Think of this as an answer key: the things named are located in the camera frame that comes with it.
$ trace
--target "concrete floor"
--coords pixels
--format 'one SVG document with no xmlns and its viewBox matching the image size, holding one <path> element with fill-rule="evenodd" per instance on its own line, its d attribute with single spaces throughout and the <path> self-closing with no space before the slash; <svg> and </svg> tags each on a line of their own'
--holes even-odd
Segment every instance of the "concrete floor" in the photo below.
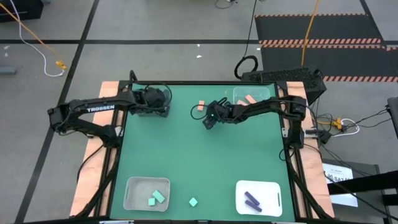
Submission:
<svg viewBox="0 0 398 224">
<path fill-rule="evenodd" d="M 258 14 L 311 13 L 316 0 L 266 0 L 258 2 Z M 394 0 L 367 0 L 386 40 L 398 40 Z M 40 20 L 26 25 L 43 39 L 79 40 L 93 0 L 53 0 Z M 214 7 L 214 0 L 100 0 L 88 39 L 165 40 L 247 38 L 254 1 L 238 1 L 229 9 Z M 319 13 L 364 12 L 357 0 L 321 1 Z M 26 39 L 32 37 L 25 33 Z M 0 40 L 18 39 L 17 24 L 0 24 Z M 255 25 L 251 39 L 257 39 Z M 53 45 L 67 65 L 77 45 Z M 248 54 L 258 57 L 257 44 Z M 98 96 L 102 81 L 127 79 L 133 69 L 140 80 L 234 80 L 233 69 L 244 53 L 243 44 L 85 45 L 67 101 Z M 49 72 L 57 73 L 54 58 Z M 22 44 L 0 44 L 0 65 L 19 67 L 16 76 L 0 77 L 0 223 L 15 221 L 32 171 L 48 130 L 46 110 L 60 97 L 66 76 L 46 77 L 42 58 Z M 249 70 L 244 65 L 242 70 Z M 353 120 L 383 109 L 386 99 L 398 96 L 396 83 L 326 83 L 319 113 Z M 374 124 L 384 117 L 374 118 Z M 398 169 L 397 139 L 391 123 L 361 129 L 355 136 L 332 139 L 328 148 L 346 161 L 379 164 L 381 172 Z M 75 179 L 82 161 L 86 137 L 55 135 L 30 203 L 26 222 L 67 218 L 75 193 Z"/>
</svg>

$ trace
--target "yellow cable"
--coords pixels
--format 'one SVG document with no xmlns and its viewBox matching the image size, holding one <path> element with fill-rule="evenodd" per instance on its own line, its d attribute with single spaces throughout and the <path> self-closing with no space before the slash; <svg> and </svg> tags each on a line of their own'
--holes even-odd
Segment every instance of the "yellow cable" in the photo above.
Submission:
<svg viewBox="0 0 398 224">
<path fill-rule="evenodd" d="M 3 4 L 0 3 L 0 6 L 1 6 L 1 7 L 2 7 L 14 20 L 16 20 L 17 22 L 19 22 L 19 24 L 20 24 L 25 30 L 27 30 L 28 32 L 30 32 L 30 34 L 32 34 L 32 35 L 36 38 L 36 40 L 38 40 L 44 47 L 46 47 L 47 49 L 51 50 L 51 51 L 55 54 L 55 56 L 56 56 L 58 59 L 60 59 L 59 61 L 55 62 L 55 64 L 56 64 L 58 67 L 60 67 L 60 68 L 62 68 L 62 69 L 66 69 L 66 66 L 63 64 L 63 61 L 61 60 L 61 56 L 59 56 L 59 54 L 58 54 L 53 48 L 51 48 L 51 47 L 48 46 L 47 44 L 43 43 L 42 40 L 40 40 L 40 39 L 36 36 L 36 34 L 34 34 L 28 27 L 26 27 L 26 26 L 25 26 L 17 17 L 15 17 L 15 16 L 12 14 L 12 12 L 10 12 Z"/>
<path fill-rule="evenodd" d="M 305 46 L 307 45 L 308 35 L 310 34 L 310 30 L 311 30 L 311 26 L 312 26 L 312 21 L 313 21 L 313 18 L 315 17 L 315 14 L 317 13 L 319 2 L 320 2 L 320 0 L 317 0 L 317 4 L 315 5 L 315 9 L 314 9 L 313 12 L 312 12 L 310 24 L 308 25 L 307 33 L 305 34 L 304 45 L 303 45 L 303 52 L 301 53 L 301 66 L 304 65 Z"/>
<path fill-rule="evenodd" d="M 339 129 L 339 130 L 341 130 L 342 129 L 342 124 L 341 124 L 341 118 L 336 118 L 336 119 L 333 119 L 332 121 L 330 121 L 330 122 L 326 122 L 326 121 L 318 121 L 317 120 L 317 123 L 318 124 L 327 124 L 327 125 L 332 125 L 332 126 L 334 126 L 334 127 L 336 127 L 337 129 Z"/>
</svg>

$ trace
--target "white cable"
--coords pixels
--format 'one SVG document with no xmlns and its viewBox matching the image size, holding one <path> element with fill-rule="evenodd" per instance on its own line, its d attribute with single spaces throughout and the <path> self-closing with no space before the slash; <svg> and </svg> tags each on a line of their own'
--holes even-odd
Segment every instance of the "white cable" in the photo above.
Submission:
<svg viewBox="0 0 398 224">
<path fill-rule="evenodd" d="M 351 121 L 353 124 L 355 124 L 356 131 L 353 132 L 353 133 L 337 134 L 337 135 L 332 136 L 332 137 L 349 136 L 349 135 L 353 135 L 353 134 L 356 134 L 356 133 L 359 132 L 359 126 L 355 123 L 355 121 L 353 121 L 352 119 L 344 118 L 344 119 L 341 119 L 341 125 L 344 125 L 344 121 Z"/>
<path fill-rule="evenodd" d="M 17 14 L 18 20 L 21 21 L 21 19 L 20 19 L 20 17 L 19 17 L 19 13 L 18 13 L 18 11 L 17 11 L 17 8 L 16 8 L 15 5 L 14 5 L 14 2 L 13 2 L 12 0 L 10 0 L 10 2 L 11 2 L 11 4 L 12 4 L 12 7 L 14 8 L 15 14 Z M 41 51 L 39 51 L 35 46 L 33 46 L 32 44 L 26 42 L 26 41 L 22 38 L 22 26 L 21 26 L 21 23 L 18 22 L 18 25 L 19 25 L 19 38 L 21 38 L 21 41 L 23 41 L 23 43 L 25 43 L 25 44 L 27 44 L 27 45 L 33 47 L 33 49 L 35 49 L 39 54 L 41 54 L 41 55 L 43 56 L 43 59 L 44 59 L 44 73 L 45 73 L 47 76 L 50 76 L 50 77 L 59 77 L 59 76 L 63 75 L 63 73 L 65 72 L 64 69 L 62 69 L 62 72 L 59 73 L 58 75 L 50 75 L 50 74 L 47 73 L 47 59 L 45 58 L 44 54 L 43 54 Z"/>
</svg>

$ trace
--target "purple block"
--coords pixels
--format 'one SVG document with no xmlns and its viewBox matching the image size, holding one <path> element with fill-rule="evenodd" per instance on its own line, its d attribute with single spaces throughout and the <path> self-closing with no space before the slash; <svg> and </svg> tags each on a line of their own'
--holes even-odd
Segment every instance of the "purple block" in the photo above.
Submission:
<svg viewBox="0 0 398 224">
<path fill-rule="evenodd" d="M 260 202 L 257 201 L 253 195 L 251 195 L 249 192 L 244 193 L 246 196 L 248 196 L 248 198 L 250 199 L 250 201 L 252 201 L 255 205 L 259 206 Z"/>
<path fill-rule="evenodd" d="M 253 204 L 253 202 L 246 200 L 244 203 L 246 203 L 246 205 L 249 205 L 250 207 L 252 207 L 253 209 L 257 210 L 258 212 L 261 212 L 262 209 L 257 207 L 255 204 Z"/>
</svg>

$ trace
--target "white paper sign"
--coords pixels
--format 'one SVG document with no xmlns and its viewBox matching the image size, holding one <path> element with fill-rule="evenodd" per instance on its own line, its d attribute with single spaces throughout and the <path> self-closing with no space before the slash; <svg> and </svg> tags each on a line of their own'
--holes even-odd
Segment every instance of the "white paper sign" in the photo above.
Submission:
<svg viewBox="0 0 398 224">
<path fill-rule="evenodd" d="M 353 171 L 347 167 L 323 164 L 323 170 L 325 171 L 326 176 L 335 182 L 351 180 L 353 178 Z M 327 178 L 326 182 L 328 184 L 332 183 L 332 181 Z M 331 202 L 335 204 L 358 207 L 357 199 L 351 194 L 331 195 L 330 198 Z"/>
</svg>

